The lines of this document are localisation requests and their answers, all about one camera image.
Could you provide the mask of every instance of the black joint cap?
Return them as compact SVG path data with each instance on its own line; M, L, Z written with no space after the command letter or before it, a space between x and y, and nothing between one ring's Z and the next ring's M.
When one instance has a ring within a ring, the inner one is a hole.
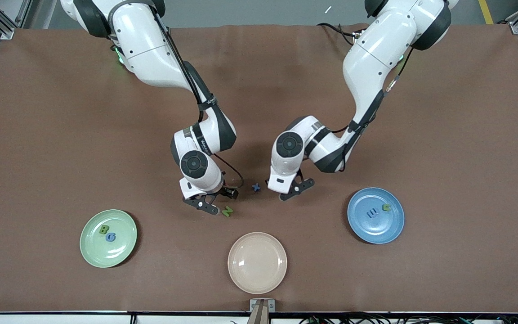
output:
M73 0L73 4L90 35L105 38L111 34L107 19L92 0Z
M159 14L160 17L163 17L165 15L165 0L152 0L153 4L155 5L155 8L157 9L157 14Z
M293 158L301 153L303 139L294 131L286 131L277 139L277 154L283 158Z
M445 31L451 25L451 10L449 9L449 3L445 2L443 9L438 14L437 18L433 20L431 25L427 27L426 31L411 45L414 49L424 51L429 49L431 46L441 38Z
M203 152L192 150L181 159L181 171L190 178L199 179L207 170L207 156Z
M379 12L383 10L388 0L365 0L365 11L367 12L367 18L377 17Z
M337 167L341 162L343 162L343 153L344 148L341 147L323 158L321 160L315 162L315 166L321 171L325 173L333 173L337 170Z

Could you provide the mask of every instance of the black cable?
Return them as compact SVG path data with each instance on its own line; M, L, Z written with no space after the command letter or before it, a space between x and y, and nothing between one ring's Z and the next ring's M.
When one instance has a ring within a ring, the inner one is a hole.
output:
M407 61L409 61L409 57L411 57L411 53L413 53L414 48L411 47L411 50L409 51L409 54L407 54L407 58L405 59L405 62L403 62L403 67L401 68L401 71L397 73L397 76L400 77L401 73L403 73L403 70L405 70L405 66L407 65Z
M321 24L317 24L317 26L329 27L329 28L333 29L334 31L336 31L337 33L342 33L345 36L351 36L351 37L353 37L353 33L360 33L360 32L365 30L365 29L359 29L357 31L353 31L353 33L347 33L347 32L345 32L345 31L343 31L343 30L341 30L341 29L339 29L339 28L337 28L337 27L335 27L335 26L333 26L331 24L327 24L326 22L322 22Z
M389 320L389 318L386 318L385 316L382 316L382 315L379 315L379 314L375 314L374 316L378 317L378 318L382 318L382 319L386 320L387 323L391 324L391 321Z
M332 130L331 133L335 134L335 133L341 133L342 131L346 130L347 127L349 127L349 125L343 127L342 129L337 129L337 130Z
M343 39L349 44L349 45L353 45L353 43L351 43L351 41L349 41L347 39L347 36L345 36L345 33L343 33L343 29L341 29L341 24L339 24L339 33L341 33L341 36L343 36Z
M237 171L236 168L234 168L231 164L229 164L229 162L225 161L221 156L218 156L217 154L213 154L214 156L217 156L217 158L219 160L221 160L224 164L226 164L229 168L231 168L238 176L239 176L239 179L241 179L241 184L237 187L234 187L234 186L225 186L227 189L239 189L241 187L243 187L243 184L245 183L245 181L243 180L243 175L241 175L241 173L239 171Z
M183 72L183 75L185 76L185 79L187 79L187 83L189 83L189 87L191 88L191 91L193 91L193 96L195 96L195 100L197 100L197 104L201 104L201 97L199 96L199 91L197 90L197 87L195 86L195 81L191 77L191 74L187 71L187 68L185 68L185 64L183 64L183 58L181 58L181 54L179 54L179 50L177 49L177 46L175 45L175 42L173 41L173 38L171 37L170 31L167 31L165 27L160 25L160 28L162 31L167 35L167 39L169 40L169 45L171 45L171 51L173 51L173 54L177 58L177 63L179 64L179 68L181 68L181 71Z
M129 324L136 324L136 322L137 322L137 314L132 312L131 319L129 320Z
M345 166L347 166L346 157L347 157L347 144L343 144L343 152L341 153L341 162L343 162L343 165L339 169L339 172L343 172L345 170Z
M479 316L477 316L477 317L473 318L472 320L470 320L470 322L472 323L472 322L474 322L474 321L478 320L478 319L479 319L479 317L481 317L481 316L483 316L483 314L479 314Z

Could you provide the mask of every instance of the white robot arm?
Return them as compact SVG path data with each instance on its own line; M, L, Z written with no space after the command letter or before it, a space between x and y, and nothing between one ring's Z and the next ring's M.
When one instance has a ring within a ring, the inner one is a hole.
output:
M179 181L183 201L217 214L219 209L212 205L216 195L236 199L237 190L224 185L223 173L210 157L233 146L235 127L195 68L181 59L161 21L164 0L61 0L61 5L88 33L113 41L121 63L139 80L150 86L184 88L195 95L199 120L177 131L171 140L171 154L183 174Z
M304 156L322 172L345 168L353 146L375 118L385 93L387 73L410 46L426 50L438 43L451 24L450 7L458 0L366 0L376 17L343 61L343 76L357 107L341 137L313 116L299 117L273 144L268 188L287 200L315 183L300 173ZM302 182L296 182L300 176Z

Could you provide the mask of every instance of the table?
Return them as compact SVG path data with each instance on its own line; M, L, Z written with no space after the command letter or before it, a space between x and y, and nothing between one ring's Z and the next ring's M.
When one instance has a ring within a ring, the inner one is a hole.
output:
M508 26L452 26L415 51L347 170L281 202L252 184L293 119L331 129L354 103L341 64L349 46L322 27L177 29L175 42L216 94L238 139L223 158L244 174L232 217L181 202L169 152L197 117L185 90L142 84L106 40L84 31L16 31L0 45L0 311L240 310L232 244L273 234L289 267L266 294L279 311L518 312L518 36ZM237 176L221 166L227 181ZM394 193L397 240L361 242L347 203L364 187ZM140 238L121 266L80 255L95 213L130 212Z

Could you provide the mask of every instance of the wire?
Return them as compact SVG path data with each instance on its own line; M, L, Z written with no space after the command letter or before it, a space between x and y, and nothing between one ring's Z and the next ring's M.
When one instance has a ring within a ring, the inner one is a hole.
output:
M241 179L241 184L237 187L235 186L225 186L227 189L239 189L241 187L243 187L243 184L245 183L245 181L243 180L243 176L241 175L241 173L239 171L237 171L236 168L234 168L231 164L229 164L229 162L225 161L221 156L218 156L217 154L213 154L214 156L217 156L217 158L219 160L221 160L224 164L226 164L226 166L228 166L229 168L231 168L238 176L239 176L239 179Z
M465 320L467 323L473 323L475 320L483 317L486 320L501 320L502 324L518 324L518 315L504 315L504 314L473 314L472 319L459 318L458 315L445 315L445 317L440 316L425 316L425 315L414 315L409 316L407 318L397 317L397 322L395 324L464 324ZM323 317L318 314L311 315L308 318L303 319L300 323L304 323L306 320L313 320L311 323L318 324L331 324L331 321L328 317ZM337 319L340 324L365 324L368 322L369 324L387 324L391 323L391 320L384 315L378 313L362 313L362 312L350 312L350 313L341 313L337 314Z
M337 27L335 27L335 26L333 26L331 24L327 24L326 22L322 22L321 24L317 24L317 26L329 27L329 28L333 29L334 31L336 31L337 33L342 33L345 36L351 36L351 37L353 36L353 33L360 33L360 32L365 30L365 28L363 28L363 29L359 29L357 31L353 31L353 33L347 33L345 31L343 31L342 29L339 29L339 28L337 28Z
M137 322L137 314L132 312L131 319L129 320L129 324L136 324L136 322Z
M347 39L347 36L345 36L345 33L343 33L343 29L341 29L341 24L339 24L339 33L341 33L341 36L343 36L343 39L349 44L349 45L353 45L353 43L351 43L351 41L349 41Z
M175 42L173 41L173 37L171 37L170 31L165 30L165 27L160 25L162 31L167 35L167 39L169 39L169 44L171 45L171 51L175 54L175 57L177 58L177 63L179 63L179 67L181 68L181 71L183 72L183 75L185 76L185 79L187 79L187 83L189 83L189 87L191 87L191 91L193 91L193 96L195 96L195 100L197 100L197 104L201 104L201 97L199 96L199 91L197 90L197 87L195 86L195 81L187 72L187 68L185 68L185 64L183 64L183 59L181 58L181 54L179 54L179 50L177 49L177 46L175 46Z
M403 73L403 70L405 70L405 66L407 66L407 61L409 61L409 57L411 57L411 53L413 53L413 50L415 48L411 47L411 50L409 51L409 54L407 54L407 58L405 59L405 62L403 62L403 67L401 68L401 71L397 73L397 76L401 76L401 73Z
M332 130L331 133L333 133L333 134L341 133L342 131L346 130L347 127L349 127L349 125L343 127L342 129Z

